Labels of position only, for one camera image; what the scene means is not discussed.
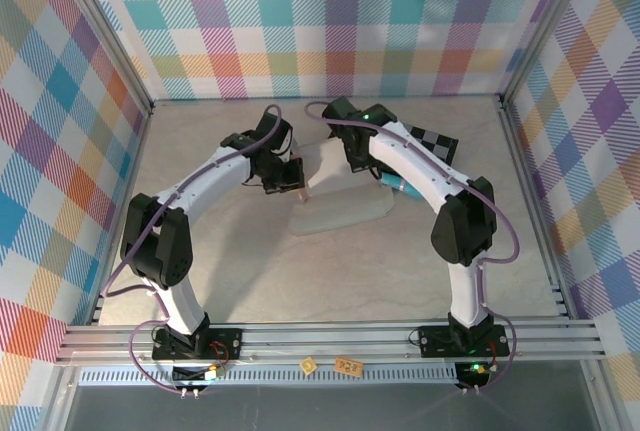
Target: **plaid wallpaper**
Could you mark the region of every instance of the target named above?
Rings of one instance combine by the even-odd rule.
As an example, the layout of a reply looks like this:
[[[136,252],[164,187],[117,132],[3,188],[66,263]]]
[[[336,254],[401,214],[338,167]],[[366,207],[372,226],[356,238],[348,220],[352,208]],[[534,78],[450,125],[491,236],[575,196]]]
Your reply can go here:
[[[547,0],[100,0],[159,99],[488,93]]]
[[[515,104],[571,294],[640,429],[640,0],[571,0]]]
[[[35,426],[142,121],[74,0],[0,0],[0,430]]]

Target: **colorful checkered pattern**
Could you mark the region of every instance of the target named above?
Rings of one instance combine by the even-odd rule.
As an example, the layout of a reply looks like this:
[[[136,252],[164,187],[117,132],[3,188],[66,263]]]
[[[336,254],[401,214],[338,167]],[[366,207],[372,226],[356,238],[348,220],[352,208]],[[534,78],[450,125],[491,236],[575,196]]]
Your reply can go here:
[[[493,94],[547,2],[100,1],[159,99]]]
[[[515,104],[572,297],[640,429],[640,0],[571,0]]]
[[[74,0],[0,0],[0,430],[35,426],[142,121]]]

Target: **small yellow sticker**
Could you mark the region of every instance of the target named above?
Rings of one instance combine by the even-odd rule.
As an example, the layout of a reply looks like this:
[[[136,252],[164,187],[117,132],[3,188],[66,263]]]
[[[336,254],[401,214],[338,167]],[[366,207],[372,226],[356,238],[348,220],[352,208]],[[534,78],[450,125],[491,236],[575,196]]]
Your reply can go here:
[[[302,368],[302,372],[305,376],[309,376],[316,369],[318,369],[318,365],[313,360],[313,358],[309,357],[300,363],[300,367]]]
[[[354,361],[353,359],[336,358],[336,366],[333,369],[338,373],[361,378],[362,372],[364,371],[364,364],[359,361]]]

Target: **blue object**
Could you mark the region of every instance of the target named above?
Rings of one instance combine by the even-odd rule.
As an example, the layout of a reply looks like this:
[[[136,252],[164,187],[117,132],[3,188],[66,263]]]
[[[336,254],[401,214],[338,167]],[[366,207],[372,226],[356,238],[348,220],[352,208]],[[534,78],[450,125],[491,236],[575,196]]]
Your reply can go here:
[[[386,186],[391,186],[392,188],[402,191],[409,196],[413,196],[414,198],[423,199],[422,195],[416,190],[416,188],[411,186],[400,176],[395,176],[388,173],[380,173],[380,182]]]

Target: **table surface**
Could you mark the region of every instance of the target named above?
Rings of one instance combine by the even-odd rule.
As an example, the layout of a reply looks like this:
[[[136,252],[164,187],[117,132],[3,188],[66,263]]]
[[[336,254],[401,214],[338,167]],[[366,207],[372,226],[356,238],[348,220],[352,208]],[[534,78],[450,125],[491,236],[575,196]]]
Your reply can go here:
[[[280,100],[299,144],[327,137],[303,113],[306,100]],[[522,253],[487,269],[492,308],[509,316],[553,316],[557,308],[493,98],[354,99],[381,102],[401,120],[460,140],[453,166],[485,176],[517,230]],[[269,101],[200,101],[159,106],[150,123],[134,194],[154,194],[192,172],[233,132],[253,128]],[[431,247],[435,214],[424,201],[396,193],[384,218],[310,236],[288,231],[296,193],[266,196],[238,187],[192,230],[189,273],[212,322],[430,319],[451,302],[446,263]],[[507,256],[511,240],[498,223],[490,254]],[[117,289],[139,282],[125,270]],[[100,324],[158,317],[153,299],[134,292],[106,301]]]

